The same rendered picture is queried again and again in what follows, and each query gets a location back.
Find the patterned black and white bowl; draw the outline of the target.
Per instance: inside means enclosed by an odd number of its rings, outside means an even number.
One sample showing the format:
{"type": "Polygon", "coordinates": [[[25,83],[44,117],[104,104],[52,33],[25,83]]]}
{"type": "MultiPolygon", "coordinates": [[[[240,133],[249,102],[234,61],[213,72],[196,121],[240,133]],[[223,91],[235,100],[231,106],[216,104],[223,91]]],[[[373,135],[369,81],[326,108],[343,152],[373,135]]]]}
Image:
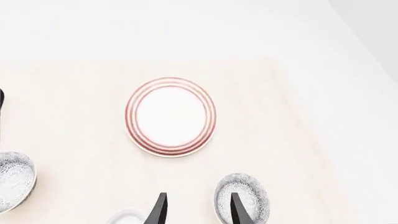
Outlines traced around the patterned black and white bowl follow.
{"type": "Polygon", "coordinates": [[[0,214],[21,205],[37,182],[33,161],[21,152],[0,152],[0,214]]]}
{"type": "Polygon", "coordinates": [[[254,224],[266,224],[270,216],[270,201],[262,184],[244,173],[232,173],[217,184],[213,206],[222,224],[233,224],[231,218],[231,194],[236,192],[254,224]]]}

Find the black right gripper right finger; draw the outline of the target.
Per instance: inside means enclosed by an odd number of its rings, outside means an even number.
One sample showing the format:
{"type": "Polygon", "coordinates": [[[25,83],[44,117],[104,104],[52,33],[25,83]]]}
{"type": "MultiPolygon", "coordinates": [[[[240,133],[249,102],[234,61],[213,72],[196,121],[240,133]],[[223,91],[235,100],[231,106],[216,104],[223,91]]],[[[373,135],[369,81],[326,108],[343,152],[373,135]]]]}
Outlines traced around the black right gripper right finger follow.
{"type": "Polygon", "coordinates": [[[233,224],[254,224],[236,192],[231,194],[230,209],[233,224]]]}

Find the white plate with red rings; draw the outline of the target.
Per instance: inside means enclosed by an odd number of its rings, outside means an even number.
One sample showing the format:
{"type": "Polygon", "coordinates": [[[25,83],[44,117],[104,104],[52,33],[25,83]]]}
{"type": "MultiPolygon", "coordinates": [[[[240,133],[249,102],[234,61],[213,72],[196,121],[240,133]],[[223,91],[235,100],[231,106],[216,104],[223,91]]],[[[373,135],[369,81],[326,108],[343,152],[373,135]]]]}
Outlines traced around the white plate with red rings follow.
{"type": "Polygon", "coordinates": [[[160,157],[199,151],[216,128],[216,107],[200,85],[183,78],[156,78],[130,96],[124,112],[127,135],[139,148],[160,157]]]}

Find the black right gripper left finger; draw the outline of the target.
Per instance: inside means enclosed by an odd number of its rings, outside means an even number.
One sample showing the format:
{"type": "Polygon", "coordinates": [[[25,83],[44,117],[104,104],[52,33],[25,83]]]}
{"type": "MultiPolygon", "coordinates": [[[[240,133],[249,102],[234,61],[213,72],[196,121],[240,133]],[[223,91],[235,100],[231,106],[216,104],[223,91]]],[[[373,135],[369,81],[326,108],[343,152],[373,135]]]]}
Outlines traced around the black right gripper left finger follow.
{"type": "Polygon", "coordinates": [[[144,224],[165,224],[167,219],[167,193],[162,192],[144,224]]]}

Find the small white ramekin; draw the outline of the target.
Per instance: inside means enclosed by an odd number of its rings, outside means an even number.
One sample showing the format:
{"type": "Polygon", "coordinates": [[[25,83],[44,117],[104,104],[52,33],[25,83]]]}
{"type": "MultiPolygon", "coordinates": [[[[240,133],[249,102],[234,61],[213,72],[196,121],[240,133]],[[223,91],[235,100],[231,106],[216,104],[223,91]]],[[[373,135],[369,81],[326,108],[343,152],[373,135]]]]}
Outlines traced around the small white ramekin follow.
{"type": "Polygon", "coordinates": [[[116,212],[105,224],[144,224],[144,218],[136,210],[127,208],[116,212]]]}

